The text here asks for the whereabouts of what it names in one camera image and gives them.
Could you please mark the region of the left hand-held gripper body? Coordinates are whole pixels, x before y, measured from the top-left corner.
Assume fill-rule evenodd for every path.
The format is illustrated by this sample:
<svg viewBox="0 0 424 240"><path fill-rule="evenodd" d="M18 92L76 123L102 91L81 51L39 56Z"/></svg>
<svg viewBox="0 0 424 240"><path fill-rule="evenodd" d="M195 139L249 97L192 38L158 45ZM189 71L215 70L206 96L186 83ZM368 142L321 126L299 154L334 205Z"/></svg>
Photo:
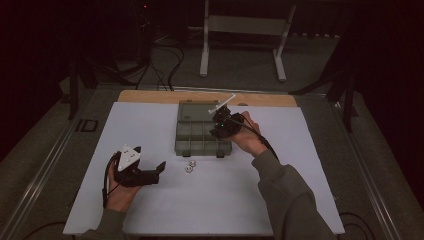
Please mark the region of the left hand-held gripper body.
<svg viewBox="0 0 424 240"><path fill-rule="evenodd" d="M114 180L124 187L136 187L157 184L159 175L154 170L140 170L138 168L141 153L125 144L118 152L118 159L114 167Z"/></svg>

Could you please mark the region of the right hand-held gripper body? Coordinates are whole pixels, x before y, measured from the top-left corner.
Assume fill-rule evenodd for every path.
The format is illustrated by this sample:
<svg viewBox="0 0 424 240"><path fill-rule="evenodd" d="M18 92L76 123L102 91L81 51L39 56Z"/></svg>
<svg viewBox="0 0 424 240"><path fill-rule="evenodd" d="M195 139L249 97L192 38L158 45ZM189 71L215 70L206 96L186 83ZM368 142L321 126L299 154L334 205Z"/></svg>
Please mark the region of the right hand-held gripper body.
<svg viewBox="0 0 424 240"><path fill-rule="evenodd" d="M214 123L214 128L220 132L221 138L228 138L232 135L237 134L244 124L244 119L241 114L232 114L230 109L227 107L227 103L235 97L232 94L228 99L219 101L212 109L208 111L209 114L221 115L222 122L219 124Z"/></svg>

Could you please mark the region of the green plastic compartment box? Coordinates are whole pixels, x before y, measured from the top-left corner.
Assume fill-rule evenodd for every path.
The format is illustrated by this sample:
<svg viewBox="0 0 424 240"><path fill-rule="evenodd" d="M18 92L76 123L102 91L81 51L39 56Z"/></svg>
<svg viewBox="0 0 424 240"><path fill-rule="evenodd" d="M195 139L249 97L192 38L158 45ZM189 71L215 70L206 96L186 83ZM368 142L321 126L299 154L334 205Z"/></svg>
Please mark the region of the green plastic compartment box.
<svg viewBox="0 0 424 240"><path fill-rule="evenodd" d="M179 102L174 145L177 156L224 158L231 154L232 144L210 133L215 125L210 110L216 105L216 102L211 101Z"/></svg>

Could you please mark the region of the person's right hand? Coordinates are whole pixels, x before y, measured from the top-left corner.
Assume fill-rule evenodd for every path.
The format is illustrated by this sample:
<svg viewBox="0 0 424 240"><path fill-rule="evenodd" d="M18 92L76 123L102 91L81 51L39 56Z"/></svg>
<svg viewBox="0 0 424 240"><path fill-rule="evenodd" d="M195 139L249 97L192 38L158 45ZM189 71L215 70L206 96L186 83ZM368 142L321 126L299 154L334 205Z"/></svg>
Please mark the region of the person's right hand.
<svg viewBox="0 0 424 240"><path fill-rule="evenodd" d="M242 112L241 115L245 117L244 122L248 127L254 129L257 133L260 132L259 125L251 119L250 114L247 111ZM257 157L267 150L267 147L261 142L259 136L245 127L243 127L237 134L231 136L230 140L253 157Z"/></svg>

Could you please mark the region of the person's left hand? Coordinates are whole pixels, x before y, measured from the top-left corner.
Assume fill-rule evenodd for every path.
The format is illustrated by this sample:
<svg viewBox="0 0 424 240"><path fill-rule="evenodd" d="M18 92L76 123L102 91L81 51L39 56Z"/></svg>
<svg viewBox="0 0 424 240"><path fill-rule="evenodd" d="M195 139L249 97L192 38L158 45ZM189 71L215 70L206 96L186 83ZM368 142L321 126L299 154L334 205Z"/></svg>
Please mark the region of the person's left hand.
<svg viewBox="0 0 424 240"><path fill-rule="evenodd" d="M114 173L109 174L109 189L106 208L119 212L127 212L131 207L141 186L123 187L114 180Z"/></svg>

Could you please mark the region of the wooden table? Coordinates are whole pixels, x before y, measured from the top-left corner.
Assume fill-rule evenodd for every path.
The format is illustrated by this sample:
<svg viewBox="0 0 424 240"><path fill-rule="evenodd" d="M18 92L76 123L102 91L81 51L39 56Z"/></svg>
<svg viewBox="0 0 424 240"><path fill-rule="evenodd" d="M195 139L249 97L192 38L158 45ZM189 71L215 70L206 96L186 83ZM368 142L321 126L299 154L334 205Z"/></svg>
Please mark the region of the wooden table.
<svg viewBox="0 0 424 240"><path fill-rule="evenodd" d="M229 92L124 90L120 93L118 102L174 104L182 100L226 100L230 96L231 93ZM297 106L297 102L293 96L262 93L236 93L235 97L228 104L267 107Z"/></svg>

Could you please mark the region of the white table board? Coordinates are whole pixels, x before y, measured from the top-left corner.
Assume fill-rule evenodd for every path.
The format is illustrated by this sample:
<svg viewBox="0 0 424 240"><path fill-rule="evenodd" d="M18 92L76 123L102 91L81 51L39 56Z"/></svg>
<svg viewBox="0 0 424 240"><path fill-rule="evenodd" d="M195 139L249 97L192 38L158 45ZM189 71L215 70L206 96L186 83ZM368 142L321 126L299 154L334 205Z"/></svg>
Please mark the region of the white table board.
<svg viewBox="0 0 424 240"><path fill-rule="evenodd" d="M247 107L262 135L283 164L292 165L313 190L319 213L331 230L344 227L302 110L298 107ZM98 226L107 162L123 145L140 147L143 169L166 168L158 184L137 194L124 223L130 234L144 236L272 233L259 177L249 154L240 148L224 158L194 157L195 167L174 150L178 107L175 104L113 104L78 195L65 233L77 235Z"/></svg>

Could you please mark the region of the dark device with red light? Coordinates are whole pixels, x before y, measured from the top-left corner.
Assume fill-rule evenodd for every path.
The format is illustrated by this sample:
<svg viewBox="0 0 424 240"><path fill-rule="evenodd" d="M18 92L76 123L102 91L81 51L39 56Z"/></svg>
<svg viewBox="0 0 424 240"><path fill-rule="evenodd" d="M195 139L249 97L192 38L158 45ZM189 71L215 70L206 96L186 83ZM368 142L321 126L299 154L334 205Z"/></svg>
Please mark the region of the dark device with red light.
<svg viewBox="0 0 424 240"><path fill-rule="evenodd" d="M153 35L153 5L152 0L134 0L139 53L137 63L145 65L150 59Z"/></svg>

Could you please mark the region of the black angled stand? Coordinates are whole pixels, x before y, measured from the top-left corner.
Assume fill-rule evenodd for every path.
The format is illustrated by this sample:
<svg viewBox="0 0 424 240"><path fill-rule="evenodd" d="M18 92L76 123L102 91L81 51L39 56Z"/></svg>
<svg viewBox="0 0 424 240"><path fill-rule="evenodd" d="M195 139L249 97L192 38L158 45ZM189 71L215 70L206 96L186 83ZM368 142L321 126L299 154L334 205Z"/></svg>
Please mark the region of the black angled stand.
<svg viewBox="0 0 424 240"><path fill-rule="evenodd" d="M353 113L353 96L355 75L359 70L358 44L352 36L341 36L325 65L318 80L298 90L290 91L291 95L304 95L331 84L325 97L329 102L338 102L344 98L343 124L348 132L352 132L351 117Z"/></svg>

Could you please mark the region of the black rectangular floor bracket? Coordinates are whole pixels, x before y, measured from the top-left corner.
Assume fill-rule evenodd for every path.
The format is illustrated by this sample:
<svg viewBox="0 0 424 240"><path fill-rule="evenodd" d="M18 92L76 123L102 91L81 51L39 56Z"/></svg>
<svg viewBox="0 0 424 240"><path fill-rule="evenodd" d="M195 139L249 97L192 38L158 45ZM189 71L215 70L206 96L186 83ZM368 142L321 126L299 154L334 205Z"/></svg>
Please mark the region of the black rectangular floor bracket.
<svg viewBox="0 0 424 240"><path fill-rule="evenodd" d="M98 121L91 119L80 119L75 128L76 132L95 132L98 128Z"/></svg>

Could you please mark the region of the metal floor rail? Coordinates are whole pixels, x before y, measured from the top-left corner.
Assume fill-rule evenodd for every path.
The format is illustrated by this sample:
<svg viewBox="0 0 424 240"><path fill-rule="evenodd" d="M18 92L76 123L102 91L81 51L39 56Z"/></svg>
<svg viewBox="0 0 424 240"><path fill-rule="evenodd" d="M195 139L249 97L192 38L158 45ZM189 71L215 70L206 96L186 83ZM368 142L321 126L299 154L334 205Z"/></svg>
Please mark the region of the metal floor rail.
<svg viewBox="0 0 424 240"><path fill-rule="evenodd" d="M388 211L386 203L380 194L380 191L366 165L365 158L359 148L359 145L352 133L350 133L342 120L343 110L339 102L330 102L330 109L338 122L339 128L341 129L346 141L353 154L353 162L356 165L359 177L362 185L367 192L370 203L373 207L374 213L382 227L385 237L387 240L401 240L399 231L395 226L392 216Z"/></svg>
<svg viewBox="0 0 424 240"><path fill-rule="evenodd" d="M55 104L0 164L0 240L15 238L94 93L78 95L71 119L65 103Z"/></svg>

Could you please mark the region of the white metal stand frame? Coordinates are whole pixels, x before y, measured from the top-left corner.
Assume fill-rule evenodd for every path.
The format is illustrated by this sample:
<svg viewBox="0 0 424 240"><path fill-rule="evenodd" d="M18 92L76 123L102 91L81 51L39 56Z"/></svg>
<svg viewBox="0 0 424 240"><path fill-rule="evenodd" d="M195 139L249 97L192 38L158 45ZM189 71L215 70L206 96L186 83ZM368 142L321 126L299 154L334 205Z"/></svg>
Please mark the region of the white metal stand frame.
<svg viewBox="0 0 424 240"><path fill-rule="evenodd" d="M280 82L285 82L287 80L282 60L282 52L296 12L296 5L289 5L288 14L283 19L211 15L209 7L210 0L204 0L203 49L199 70L199 75L201 77L206 77L208 75L209 33L224 32L279 36L280 43L278 47L273 50L273 59L278 80Z"/></svg>

